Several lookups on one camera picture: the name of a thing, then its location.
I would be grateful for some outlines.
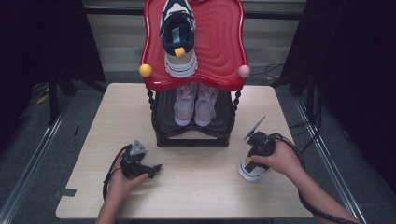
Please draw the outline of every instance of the hand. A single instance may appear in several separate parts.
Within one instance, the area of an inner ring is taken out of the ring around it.
[[[113,173],[108,184],[107,196],[96,219],[96,224],[114,223],[120,205],[131,193],[131,190],[149,177],[149,174],[142,174],[133,179],[126,178],[121,170],[120,159],[122,155],[123,153],[120,154],[114,164]]]
[[[269,157],[252,156],[254,162],[270,166],[273,170],[285,176],[290,176],[292,172],[302,170],[299,159],[286,143],[276,141],[274,153]]]
[[[122,173],[120,159],[122,158],[121,153],[116,163],[114,164],[113,174],[110,177],[110,182],[108,184],[107,198],[115,200],[116,202],[123,202],[128,195],[131,193],[132,189],[139,184],[143,183],[149,174],[142,174],[140,176],[134,177],[133,179],[128,179]]]

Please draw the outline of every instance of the black and white sneaker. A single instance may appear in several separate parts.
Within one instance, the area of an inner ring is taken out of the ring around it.
[[[193,75],[198,62],[193,50],[195,18],[188,1],[167,0],[160,27],[166,71],[172,77]]]

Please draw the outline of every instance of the pink sneaker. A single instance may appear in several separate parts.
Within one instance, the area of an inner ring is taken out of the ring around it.
[[[215,103],[218,100],[219,90],[199,84],[198,100],[195,104],[195,123],[201,127],[209,125],[216,117]]]
[[[179,126],[186,126],[190,123],[194,111],[194,100],[198,89],[198,83],[190,83],[177,87],[175,109],[175,122]]]

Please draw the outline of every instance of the yellow ball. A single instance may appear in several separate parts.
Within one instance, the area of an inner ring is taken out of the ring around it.
[[[149,76],[151,76],[152,68],[150,65],[144,63],[144,64],[140,65],[139,73],[140,73],[140,76],[142,76],[142,77],[149,77]]]

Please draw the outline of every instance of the wooden table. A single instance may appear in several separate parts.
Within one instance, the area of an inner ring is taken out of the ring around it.
[[[154,179],[134,189],[120,210],[125,218],[276,218],[312,217],[300,204],[297,188],[268,170],[254,183],[236,170],[250,150],[243,136],[262,115],[257,131],[291,139],[274,89],[245,86],[228,147],[157,147],[144,84],[111,84],[98,109],[66,186],[59,218],[96,218],[103,204],[102,187],[117,152],[134,140],[148,148],[142,163],[162,164]],[[207,138],[188,132],[180,138]]]

